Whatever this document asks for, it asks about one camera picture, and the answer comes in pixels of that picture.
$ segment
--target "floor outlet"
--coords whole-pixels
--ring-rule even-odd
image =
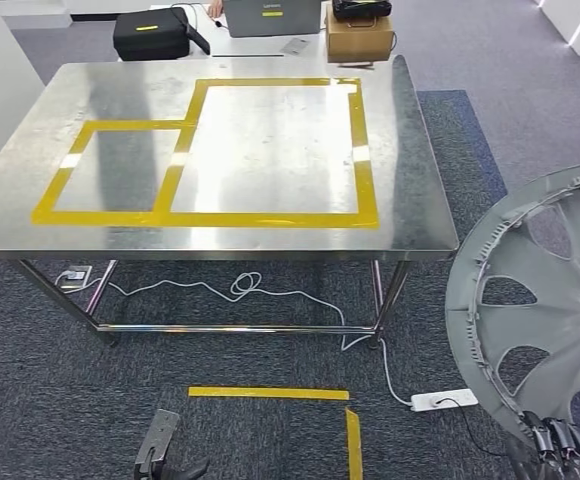
[[[476,397],[472,393],[472,390],[469,388],[464,388],[462,390],[446,390],[445,392],[421,393],[419,395],[412,395],[411,400],[412,402],[413,412],[429,412],[430,410],[457,408],[458,403],[462,407],[470,407],[479,403]]]
[[[92,267],[90,265],[70,265],[57,285],[64,291],[83,288],[90,280],[92,272]]]

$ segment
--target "black case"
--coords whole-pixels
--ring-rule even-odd
[[[387,17],[391,11],[390,0],[332,0],[332,13],[339,21]]]
[[[122,13],[116,18],[113,44],[124,61],[185,57],[190,53],[187,24],[181,8]]]

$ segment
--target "white power strip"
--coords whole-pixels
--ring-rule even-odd
[[[457,403],[452,400],[442,401],[445,398],[452,398],[462,407],[477,405],[479,401],[469,388],[463,390],[446,390],[445,392],[421,393],[412,395],[413,412],[428,412],[430,410],[442,410],[445,408],[457,408]]]

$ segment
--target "table top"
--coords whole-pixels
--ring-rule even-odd
[[[185,10],[188,21],[195,24],[196,14],[196,30],[208,40],[213,57],[221,56],[235,56],[235,55],[288,55],[282,51],[283,47],[294,38],[298,38],[305,41],[304,48],[298,55],[299,57],[316,57],[325,58],[325,6],[327,2],[321,4],[321,18],[324,30],[314,35],[282,35],[276,37],[245,37],[233,38],[230,36],[228,30],[225,28],[217,27],[214,20],[210,19],[205,12],[208,11],[209,4],[178,4],[176,8],[183,8]],[[170,4],[151,5],[150,10],[158,10],[162,8],[170,8]],[[228,26],[225,15],[221,15],[218,20],[223,25]],[[200,48],[190,42],[190,53],[188,58],[208,58]]]
[[[0,153],[0,258],[447,257],[403,57],[70,64]]]

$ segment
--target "yellow tape square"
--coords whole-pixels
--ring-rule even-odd
[[[230,213],[172,212],[184,164],[184,154],[194,139],[208,89],[221,87],[293,87],[347,84],[352,158],[357,197],[356,213]],[[57,201],[96,131],[180,130],[172,160],[159,189],[152,211],[58,211]],[[233,78],[199,79],[195,84],[187,112],[181,120],[88,120],[75,139],[59,170],[32,212],[39,225],[102,227],[267,227],[267,228],[373,228],[379,227],[361,82],[357,78]]]

